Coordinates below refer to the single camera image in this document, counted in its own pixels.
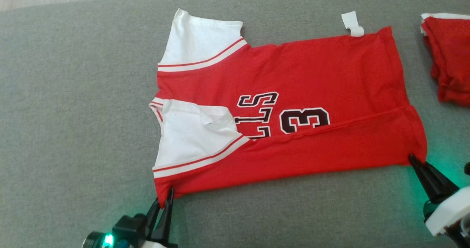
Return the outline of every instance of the red and white striped trim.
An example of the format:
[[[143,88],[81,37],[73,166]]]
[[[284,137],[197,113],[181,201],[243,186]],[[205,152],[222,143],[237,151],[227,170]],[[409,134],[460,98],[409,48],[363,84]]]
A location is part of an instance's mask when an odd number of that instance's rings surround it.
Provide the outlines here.
[[[250,139],[246,136],[240,135],[238,138],[230,142],[225,148],[223,148],[218,153],[215,153],[212,156],[207,156],[195,161],[188,163],[183,163],[175,166],[169,167],[154,167],[153,168],[153,177],[154,178],[163,178],[165,176],[172,176],[187,171],[191,171],[209,164],[215,163],[227,157],[230,153],[233,153],[237,148],[248,142]]]
[[[160,126],[162,125],[163,123],[163,116],[161,114],[161,110],[163,109],[163,99],[159,99],[157,97],[155,97],[151,102],[150,104],[148,104],[148,106],[150,107],[150,109],[153,111],[153,113],[155,114],[156,116],[156,119],[158,120],[158,123],[160,124]]]
[[[189,70],[205,68],[207,66],[217,64],[218,62],[227,58],[228,56],[230,56],[231,54],[233,54],[234,52],[236,52],[238,49],[242,48],[246,44],[247,42],[245,41],[245,39],[243,39],[243,37],[240,36],[240,39],[238,39],[229,47],[225,48],[219,54],[217,54],[216,56],[210,59],[207,59],[205,61],[190,63],[190,64],[163,65],[159,63],[157,70],[159,72],[180,72],[180,71],[189,71]]]

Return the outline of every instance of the gray fabric surface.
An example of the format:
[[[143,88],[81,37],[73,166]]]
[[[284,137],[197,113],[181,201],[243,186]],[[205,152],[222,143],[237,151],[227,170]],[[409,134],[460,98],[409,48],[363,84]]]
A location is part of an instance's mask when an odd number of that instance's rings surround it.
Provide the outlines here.
[[[440,104],[419,33],[423,12],[467,13],[469,0],[99,0],[0,13],[0,240],[79,247],[92,230],[145,212],[158,124],[147,104],[179,7],[245,22],[253,46],[393,26],[430,163],[470,184],[470,110]],[[422,221],[411,168],[289,178],[177,199],[180,247],[452,247]]]

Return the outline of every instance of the white trim stripe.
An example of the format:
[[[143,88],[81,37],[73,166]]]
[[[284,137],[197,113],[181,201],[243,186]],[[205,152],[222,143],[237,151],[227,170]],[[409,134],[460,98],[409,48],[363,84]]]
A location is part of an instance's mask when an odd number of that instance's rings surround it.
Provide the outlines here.
[[[470,19],[470,15],[453,14],[453,13],[423,13],[421,14],[422,19],[433,17],[436,19]]]
[[[194,170],[194,169],[197,169],[197,168],[201,168],[203,166],[213,164],[217,161],[220,161],[220,160],[224,159],[230,153],[233,153],[236,149],[238,149],[240,146],[242,146],[246,142],[250,141],[250,139],[247,138],[246,136],[241,136],[241,137],[239,136],[239,137],[237,137],[237,139],[234,139],[235,142],[234,141],[230,142],[230,144],[233,143],[233,144],[230,145],[230,147],[225,147],[222,150],[220,150],[218,153],[215,153],[214,157],[208,157],[207,159],[204,159],[202,161],[196,161],[195,163],[190,163],[190,164],[183,165],[183,166],[178,166],[178,167],[175,167],[175,168],[165,169],[165,170],[161,170],[161,171],[154,171],[153,172],[153,177],[154,178],[163,178],[165,176],[172,176],[172,175],[188,172],[188,171],[191,171],[191,170]]]
[[[242,39],[238,43],[231,46],[230,48],[222,51],[221,54],[218,54],[217,56],[207,61],[203,61],[203,62],[195,63],[195,64],[188,64],[188,65],[175,65],[175,66],[163,66],[163,67],[160,67],[160,65],[163,65],[163,64],[159,64],[157,70],[158,72],[180,72],[180,71],[189,71],[189,70],[205,68],[207,66],[217,64],[218,62],[227,58],[228,56],[230,56],[231,54],[233,54],[234,52],[236,52],[237,50],[239,50],[246,44],[247,42],[245,41],[245,39]]]

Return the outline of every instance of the red cloth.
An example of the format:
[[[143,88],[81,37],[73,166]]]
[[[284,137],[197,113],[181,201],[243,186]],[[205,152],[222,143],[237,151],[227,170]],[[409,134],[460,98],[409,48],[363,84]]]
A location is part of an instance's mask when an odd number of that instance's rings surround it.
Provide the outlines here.
[[[422,27],[434,57],[431,76],[439,83],[439,101],[470,106],[470,19],[428,17]]]

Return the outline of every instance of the red jersey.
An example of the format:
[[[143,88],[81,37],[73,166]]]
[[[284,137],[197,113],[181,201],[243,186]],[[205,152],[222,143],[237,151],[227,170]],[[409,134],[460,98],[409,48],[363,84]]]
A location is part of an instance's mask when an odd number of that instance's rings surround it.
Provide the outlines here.
[[[470,107],[470,15],[422,14],[424,42],[433,53],[438,99]]]
[[[241,25],[175,15],[150,104],[162,128],[153,168],[161,205],[171,186],[179,197],[406,165],[410,153],[425,159],[424,129],[390,27],[251,47]]]

